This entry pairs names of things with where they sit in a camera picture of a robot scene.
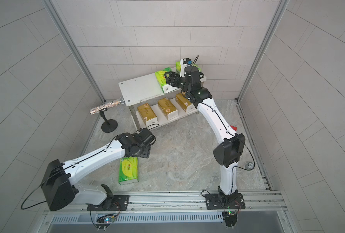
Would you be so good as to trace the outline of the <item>gold tissue pack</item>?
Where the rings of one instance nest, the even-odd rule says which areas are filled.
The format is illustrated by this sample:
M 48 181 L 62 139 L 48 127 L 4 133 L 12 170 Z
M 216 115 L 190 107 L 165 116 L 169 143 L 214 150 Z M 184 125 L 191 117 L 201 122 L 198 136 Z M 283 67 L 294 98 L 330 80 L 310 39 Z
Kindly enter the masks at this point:
M 195 110 L 195 106 L 181 93 L 175 95 L 175 101 L 184 110 L 185 113 L 190 113 Z
M 158 100 L 158 107 L 160 108 L 167 120 L 171 120 L 173 118 L 178 117 L 177 108 L 168 98 Z
M 158 117 L 149 103 L 138 106 L 137 110 L 146 126 L 158 124 Z

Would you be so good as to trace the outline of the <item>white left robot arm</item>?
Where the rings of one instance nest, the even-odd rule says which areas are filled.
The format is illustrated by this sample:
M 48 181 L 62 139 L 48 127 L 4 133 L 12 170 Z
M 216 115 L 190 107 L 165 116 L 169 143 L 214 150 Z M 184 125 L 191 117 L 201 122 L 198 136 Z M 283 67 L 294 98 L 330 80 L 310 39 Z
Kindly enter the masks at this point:
M 60 162 L 58 159 L 47 166 L 42 183 L 38 186 L 50 211 L 58 211 L 70 204 L 85 204 L 88 211 L 121 209 L 110 188 L 78 185 L 88 174 L 102 166 L 124 157 L 148 158 L 156 137 L 147 128 L 135 133 L 115 136 L 108 144 L 79 158 Z

